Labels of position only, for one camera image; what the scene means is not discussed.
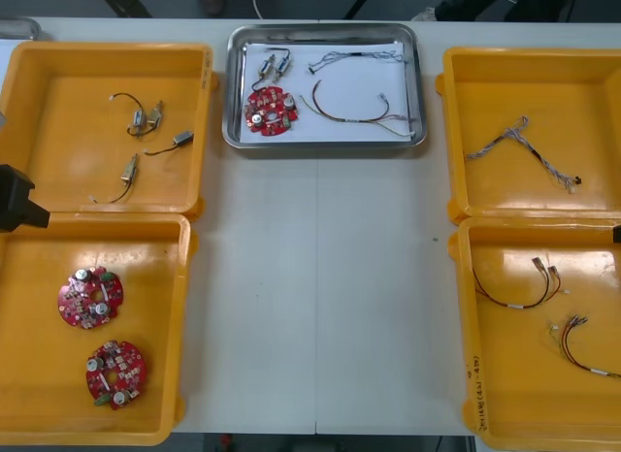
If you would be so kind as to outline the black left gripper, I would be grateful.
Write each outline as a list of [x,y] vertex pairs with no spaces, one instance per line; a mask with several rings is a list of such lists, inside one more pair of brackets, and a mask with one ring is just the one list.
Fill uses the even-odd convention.
[[29,201],[34,183],[8,164],[1,166],[1,231],[13,232],[18,226],[49,227],[49,212]]

